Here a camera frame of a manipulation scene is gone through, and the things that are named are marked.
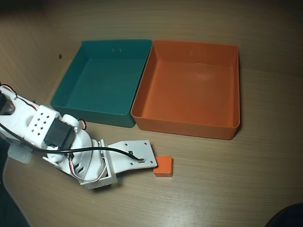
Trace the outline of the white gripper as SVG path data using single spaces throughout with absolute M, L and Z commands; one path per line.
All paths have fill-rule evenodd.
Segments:
M 105 152 L 102 150 L 74 152 L 70 154 L 46 154 L 45 161 L 76 179 L 87 189 L 95 189 L 117 182 L 112 176 Z

